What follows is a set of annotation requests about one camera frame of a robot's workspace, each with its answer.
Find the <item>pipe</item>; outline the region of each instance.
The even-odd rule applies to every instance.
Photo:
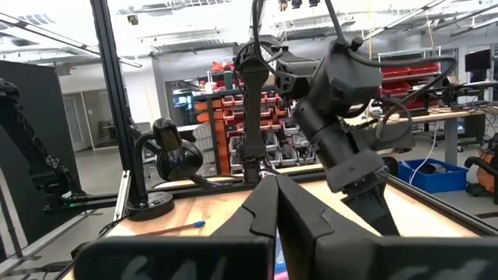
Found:
[[[443,29],[444,27],[448,27],[448,26],[453,25],[453,24],[455,24],[455,23],[461,22],[462,20],[470,19],[470,18],[472,18],[473,16],[477,16],[477,15],[479,15],[479,14],[483,13],[483,12],[487,12],[487,11],[489,11],[490,9],[494,9],[494,8],[498,8],[498,4],[491,5],[491,6],[487,7],[487,8],[481,9],[481,10],[479,10],[479,11],[477,11],[477,12],[472,12],[472,13],[469,13],[469,14],[468,14],[468,15],[466,15],[466,16],[462,16],[461,18],[459,18],[459,19],[455,19],[455,20],[452,20],[452,21],[450,21],[450,22],[447,22],[447,23],[441,23],[441,24],[439,24],[439,25],[435,26],[435,27],[433,28],[433,31],[438,31],[438,30],[440,30],[440,29]]]

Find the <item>workbench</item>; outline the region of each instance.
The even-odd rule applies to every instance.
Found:
[[[458,162],[458,126],[457,119],[459,117],[468,117],[485,114],[483,110],[463,110],[451,111],[449,107],[430,108],[429,114],[425,116],[412,117],[413,124],[426,124],[436,121],[444,121],[444,161],[446,163],[457,166]],[[360,117],[345,120],[349,124],[363,123],[365,119]],[[398,114],[393,114],[388,121],[388,124],[396,124],[407,122],[407,118],[400,118]]]
[[[281,173],[295,172],[297,170],[320,169],[320,164],[311,166],[299,166],[280,169]],[[227,177],[210,178],[211,181],[230,180]],[[189,180],[169,182],[157,186],[167,191],[169,187],[189,185]],[[378,234],[372,227],[367,225],[356,213],[344,205],[340,199],[343,194],[333,194],[327,186],[326,181],[316,181],[301,184],[312,195],[322,200],[334,210],[351,219],[358,225]],[[141,233],[149,233],[175,226],[182,226],[197,221],[205,221],[205,226],[200,229],[184,229],[168,236],[209,236],[220,227],[244,202],[251,191],[238,191],[226,194],[214,194],[196,198],[184,198],[175,201],[175,209],[157,219],[145,222],[133,222],[128,219],[117,224],[107,236],[134,236]],[[433,210],[421,201],[405,194],[396,187],[388,184],[385,194],[386,201],[403,236],[452,236],[470,237],[478,236],[463,225]],[[65,271],[59,278],[72,280],[72,270]]]

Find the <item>ceiling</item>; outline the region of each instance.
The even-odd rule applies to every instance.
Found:
[[[127,58],[142,58],[175,52],[229,47],[250,38],[249,0],[108,0],[117,52]],[[345,33],[368,34],[412,10],[431,2],[401,0],[333,0]],[[413,32],[497,4],[498,0],[447,0],[385,33]],[[92,10],[88,0],[17,0],[2,12],[47,30],[97,46]],[[128,16],[137,15],[138,25]],[[498,17],[492,9],[438,32],[465,29]],[[334,36],[333,25],[322,0],[311,8],[281,12],[277,1],[266,1],[261,13],[261,33],[278,39],[298,40]],[[16,27],[0,23],[0,59],[36,64],[92,63],[95,56]]]

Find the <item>pen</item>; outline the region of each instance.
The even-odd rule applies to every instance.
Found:
[[[204,225],[205,225],[204,221],[198,221],[198,222],[194,222],[194,223],[188,224],[188,225],[175,226],[175,227],[172,227],[169,229],[162,229],[162,230],[158,230],[158,231],[150,232],[150,233],[142,233],[142,234],[139,234],[137,236],[156,236],[156,235],[160,235],[160,234],[164,234],[164,233],[172,233],[172,232],[182,230],[182,229],[198,229],[198,228],[203,227]]]

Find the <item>cable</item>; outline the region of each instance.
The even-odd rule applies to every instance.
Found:
[[[334,6],[332,5],[331,0],[325,0],[325,4],[327,5],[328,14],[332,19],[332,23],[334,23],[335,35],[337,36],[337,40],[345,42],[344,34],[342,33],[341,25],[339,24],[339,20],[337,19],[337,15],[335,14]]]
[[[404,105],[408,100],[410,100],[413,97],[417,97],[418,95],[424,93],[426,90],[437,84],[439,81],[442,79],[448,77],[450,73],[452,73],[455,68],[457,67],[457,60],[449,57],[449,56],[439,56],[439,57],[431,57],[431,58],[424,58],[420,59],[417,61],[398,61],[398,62],[376,62],[376,61],[370,61],[368,59],[363,58],[362,56],[358,55],[356,52],[348,49],[348,55],[355,61],[366,65],[366,66],[371,66],[371,67],[389,67],[389,68],[403,68],[403,67],[408,67],[408,66],[416,66],[416,65],[423,65],[425,63],[430,63],[430,62],[442,62],[442,61],[448,61],[451,62],[450,66],[438,75],[436,78],[434,78],[432,81],[428,82],[425,84],[423,87],[420,89],[417,89],[416,91],[410,93],[409,95],[405,96],[403,99],[399,100],[400,105]],[[382,129],[384,128],[384,125],[388,122],[389,117],[395,112],[395,107],[392,107],[382,118],[382,122],[379,123],[379,126],[377,127],[377,133],[376,136],[379,140],[380,135],[382,134]]]
[[[108,224],[106,224],[105,226],[103,226],[103,228],[99,231],[99,237],[98,238],[102,238],[104,236],[104,234],[106,233],[106,231],[108,231],[109,229],[112,229],[119,222],[121,222],[122,220],[126,219],[127,217],[128,217],[127,215],[123,215],[120,219],[117,219],[115,221],[109,222]]]
[[[415,178],[415,175],[419,171],[420,167],[422,167],[426,163],[426,161],[430,157],[430,154],[433,153],[434,147],[436,146],[436,138],[437,138],[437,130],[438,129],[439,129],[439,123],[436,125],[436,129],[434,130],[433,146],[430,148],[429,153],[427,154],[426,158],[422,161],[422,163],[420,163],[419,167],[417,167],[415,170],[413,170],[412,173],[410,174],[410,178],[409,178],[409,183],[410,184],[412,184],[413,178]]]
[[[261,0],[252,1],[252,36],[254,38],[254,55],[256,58],[274,75],[275,69],[273,69],[261,55],[261,45],[259,43],[259,16],[258,16],[258,3]]]
[[[404,112],[406,112],[406,118],[408,119],[406,129],[403,131],[403,133],[401,135],[399,135],[397,137],[393,137],[392,139],[382,139],[383,128],[381,128],[381,129],[377,129],[377,131],[376,131],[377,140],[379,140],[381,142],[391,142],[391,141],[395,141],[395,140],[398,140],[400,138],[403,138],[409,133],[412,133],[413,119],[412,119],[412,115],[410,114],[410,111],[406,108],[405,105],[401,104],[397,100],[393,100],[393,99],[386,97],[386,96],[383,96],[383,97],[374,96],[373,98],[377,101],[381,101],[382,103],[387,103],[389,105],[392,105],[393,106],[392,108],[398,107],[398,108],[402,109]],[[379,122],[378,126],[383,127],[384,124],[382,124],[382,122]]]
[[[275,174],[275,175],[282,175],[279,171],[274,170],[272,168],[263,168],[263,169],[261,169],[261,171],[266,171],[266,172],[269,172],[269,173],[272,173],[272,174]]]

